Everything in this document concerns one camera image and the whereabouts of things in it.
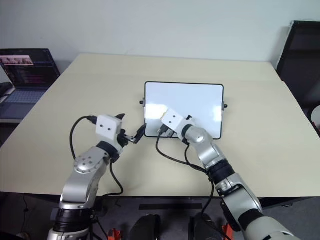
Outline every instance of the black cable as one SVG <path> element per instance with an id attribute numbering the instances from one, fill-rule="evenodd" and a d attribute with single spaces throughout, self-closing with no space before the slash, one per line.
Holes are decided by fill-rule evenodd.
<path id="1" fill-rule="evenodd" d="M 209 197 L 208 201 L 206 202 L 206 204 L 202 208 L 201 218 L 205 222 L 205 224 L 207 224 L 210 228 L 212 228 L 213 230 L 215 230 L 218 233 L 220 233 L 226 239 L 231 240 L 231 238 L 228 237 L 221 229 L 216 228 L 213 224 L 209 224 L 209 221 L 205 220 L 205 218 L 204 218 L 204 213 L 205 213 L 207 207 L 209 206 L 209 204 L 211 203 L 211 200 L 212 200 L 212 198 L 214 196 L 214 191 L 215 191 L 215 186 L 214 186 L 214 183 L 211 181 L 211 194 L 210 194 L 210 197 Z"/>
<path id="2" fill-rule="evenodd" d="M 200 172 L 202 172 L 202 173 L 206 173 L 206 170 L 205 170 L 204 168 L 202 168 L 202 167 L 200 167 L 200 166 L 197 166 L 197 165 L 194 165 L 194 164 L 191 164 L 191 163 L 189 162 L 189 160 L 188 160 L 188 154 L 187 154 L 189 147 L 190 147 L 190 144 L 189 144 L 189 145 L 185 148 L 185 150 L 184 150 L 184 159 L 185 159 L 186 163 L 187 163 L 191 168 L 193 168 L 194 170 L 200 171 Z"/>
<path id="3" fill-rule="evenodd" d="M 23 195 L 23 201 L 24 201 L 24 204 L 25 204 L 25 208 L 23 210 L 23 222 L 22 222 L 22 226 L 21 226 L 21 233 L 23 233 L 23 230 L 25 228 L 25 222 L 26 222 L 26 214 L 27 212 L 29 212 L 29 209 L 28 209 L 28 203 L 26 201 L 26 196 Z"/>
<path id="4" fill-rule="evenodd" d="M 92 226 L 92 224 L 90 224 L 89 226 L 89 236 L 90 240 L 94 240 L 94 227 Z"/>
<path id="5" fill-rule="evenodd" d="M 73 126 L 71 128 L 70 136 L 69 136 L 69 142 L 70 142 L 70 149 L 71 149 L 71 153 L 72 153 L 73 159 L 76 159 L 76 154 L 75 154 L 74 144 L 73 144 L 73 135 L 74 135 L 75 128 L 78 125 L 78 123 L 80 123 L 81 120 L 88 119 L 89 117 L 90 116 L 82 116 L 82 117 L 80 117 L 77 121 L 75 121 L 75 123 L 73 124 Z"/>
<path id="6" fill-rule="evenodd" d="M 161 156 L 163 156 L 163 157 L 165 157 L 165 158 L 167 158 L 167 159 L 170 159 L 170 160 L 172 160 L 172 161 L 174 161 L 174 162 L 176 162 L 176 163 L 178 163 L 178 164 L 183 164 L 183 165 L 190 166 L 191 168 L 193 168 L 193 169 L 195 169 L 195 170 L 197 170 L 197 171 L 201 171 L 201 172 L 203 172 L 203 173 L 206 172 L 204 169 L 201 170 L 201 169 L 202 169 L 201 167 L 199 167 L 199 166 L 197 166 L 197 165 L 194 165 L 194 164 L 191 164 L 191 163 L 188 161 L 188 158 L 187 158 L 187 162 L 185 162 L 185 161 L 180 161 L 180 160 L 178 160 L 178 159 L 175 159 L 175 158 L 173 158 L 173 157 L 171 157 L 171 156 L 168 156 L 168 155 L 166 155 L 165 153 L 163 153 L 163 152 L 159 149 L 159 140 L 160 140 L 160 136 L 161 136 L 161 135 L 162 135 L 162 133 L 159 133 L 159 135 L 158 135 L 158 137 L 157 137 L 157 139 L 156 139 L 156 142 L 155 142 L 155 149 L 156 149 L 156 151 L 157 151 Z"/>
<path id="7" fill-rule="evenodd" d="M 100 221 L 99 221 L 98 216 L 96 217 L 96 222 L 99 224 L 99 226 L 100 226 L 103 234 L 106 236 L 106 238 L 108 238 L 108 235 L 107 235 L 106 231 L 104 230 L 104 228 L 102 227 L 102 225 L 101 225 L 101 223 L 100 223 Z"/>
<path id="8" fill-rule="evenodd" d="M 116 182 L 116 184 L 118 184 L 119 188 L 120 188 L 120 192 L 114 192 L 114 193 L 108 193 L 108 194 L 105 194 L 102 196 L 102 198 L 106 198 L 106 197 L 109 197 L 109 196 L 118 196 L 118 195 L 121 195 L 124 193 L 124 188 L 122 187 L 121 183 L 119 182 L 119 180 L 117 179 L 113 169 L 112 169 L 112 166 L 113 166 L 113 162 L 110 163 L 110 173 L 111 173 L 111 176 L 113 177 L 114 181 Z"/>

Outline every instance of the beige table surface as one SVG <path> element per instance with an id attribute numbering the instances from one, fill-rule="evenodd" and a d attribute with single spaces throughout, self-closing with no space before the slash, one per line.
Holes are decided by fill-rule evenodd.
<path id="1" fill-rule="evenodd" d="M 81 54 L 0 149 L 0 190 L 60 195 L 72 172 L 69 133 L 81 116 L 126 113 L 129 134 L 144 122 L 146 81 L 224 85 L 222 138 L 216 143 L 259 197 L 320 196 L 320 139 L 287 86 L 267 62 Z M 77 155 L 97 143 L 95 126 L 74 133 Z M 156 139 L 125 147 L 114 165 L 124 196 L 208 196 L 208 178 L 160 156 Z M 160 148 L 183 160 L 185 145 Z M 194 151 L 190 161 L 199 164 Z M 99 195 L 118 191 L 109 170 Z"/>

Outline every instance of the whiteboard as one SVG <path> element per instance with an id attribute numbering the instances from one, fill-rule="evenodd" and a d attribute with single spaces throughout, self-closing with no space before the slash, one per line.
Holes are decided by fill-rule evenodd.
<path id="1" fill-rule="evenodd" d="M 214 139 L 221 138 L 224 105 L 222 84 L 147 81 L 144 85 L 144 103 L 146 137 L 158 136 L 161 117 L 168 109 L 173 109 L 185 118 L 192 116 L 195 125 L 206 129 Z"/>

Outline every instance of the laptop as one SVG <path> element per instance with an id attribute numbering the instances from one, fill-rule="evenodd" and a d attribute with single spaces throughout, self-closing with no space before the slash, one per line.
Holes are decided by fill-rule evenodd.
<path id="1" fill-rule="evenodd" d="M 24 119 L 60 76 L 49 49 L 0 49 L 0 65 L 15 88 L 0 104 L 1 122 Z"/>

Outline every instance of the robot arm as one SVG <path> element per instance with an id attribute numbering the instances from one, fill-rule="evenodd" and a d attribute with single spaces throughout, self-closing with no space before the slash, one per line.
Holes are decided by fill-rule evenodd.
<path id="1" fill-rule="evenodd" d="M 172 109 L 163 115 L 161 122 L 184 143 L 188 142 L 194 147 L 206 174 L 223 197 L 221 207 L 234 231 L 242 231 L 247 240 L 298 239 L 275 219 L 263 215 L 258 198 L 240 175 L 235 173 L 205 129 L 194 126 L 191 120 L 183 118 Z"/>
<path id="2" fill-rule="evenodd" d="M 139 142 L 146 129 L 145 124 L 135 137 L 126 135 L 126 131 L 122 129 L 124 116 L 91 117 L 90 121 L 96 124 L 95 132 L 100 142 L 74 160 L 73 171 L 64 185 L 48 240 L 87 239 L 101 177 L 107 166 L 119 159 L 129 142 Z"/>

